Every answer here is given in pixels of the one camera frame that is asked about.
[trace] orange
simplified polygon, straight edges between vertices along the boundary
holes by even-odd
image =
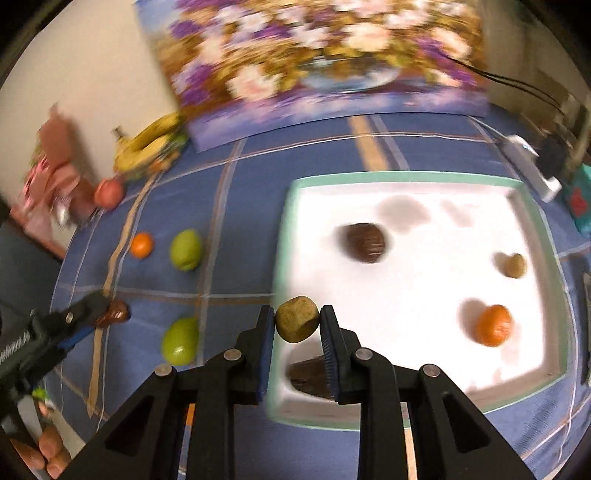
[[[131,241],[129,251],[135,258],[146,258],[154,249],[154,239],[146,232],[138,233]]]
[[[499,346],[513,333],[513,318],[503,305],[487,307],[478,318],[476,340],[486,346]]]

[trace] metal screw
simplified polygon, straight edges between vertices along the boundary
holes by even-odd
[[[154,368],[154,373],[158,377],[167,377],[173,372],[173,367],[170,364],[160,364]]]
[[[441,373],[441,370],[437,365],[427,364],[423,367],[423,372],[428,377],[436,378]]]
[[[240,360],[241,356],[242,356],[242,352],[236,348],[230,348],[230,350],[226,350],[223,353],[223,357],[230,362],[235,362],[236,360]]]
[[[369,348],[359,348],[355,351],[355,356],[359,360],[369,360],[374,356],[374,353]]]

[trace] pink toy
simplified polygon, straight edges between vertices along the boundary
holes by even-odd
[[[51,216],[59,225],[81,224],[95,211],[94,188],[71,165],[72,146],[69,122],[57,111],[39,129],[35,165],[27,174],[14,214],[26,218],[25,231],[41,239],[51,239]]]

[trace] checkered tablecloth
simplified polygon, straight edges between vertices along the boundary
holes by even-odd
[[[504,134],[531,138],[500,109],[493,108],[485,121]],[[53,308],[64,309],[103,287],[111,260],[112,291],[132,311],[128,323],[113,326],[101,339],[95,359],[98,400],[91,417],[86,402],[92,336],[47,378],[66,420],[90,438],[163,361],[162,335],[179,317],[200,319],[199,361],[233,346],[240,331],[253,327],[260,305],[271,300],[281,211],[293,180],[403,169],[517,176],[470,118],[402,113],[296,125],[202,153],[189,146],[151,185],[132,185],[120,207],[101,213],[76,233],[56,285]],[[582,274],[589,270],[591,243],[578,233],[560,199],[539,204],[559,252],[573,311],[569,371],[543,393],[489,418],[543,478],[568,458],[590,422],[591,392],[583,385],[587,326]],[[190,273],[175,270],[168,258],[171,240],[186,228],[197,229],[206,241],[203,262]],[[126,239],[141,231],[153,234],[156,249],[138,261],[127,254]],[[299,429],[271,422],[262,407],[238,407],[235,440],[239,480],[356,478],[355,432]]]

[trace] white wall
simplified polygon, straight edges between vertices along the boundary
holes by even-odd
[[[538,52],[544,71],[559,72],[557,80],[566,87],[586,91],[558,42],[524,24],[516,5],[483,0],[489,70],[528,80]],[[514,112],[527,102],[525,94],[504,86],[492,86],[490,96]],[[18,195],[36,132],[55,102],[77,123],[99,177],[112,175],[112,128],[122,125],[136,134],[175,109],[133,0],[74,0],[36,36],[0,89],[0,193],[9,201]],[[71,234],[56,231],[64,244]]]

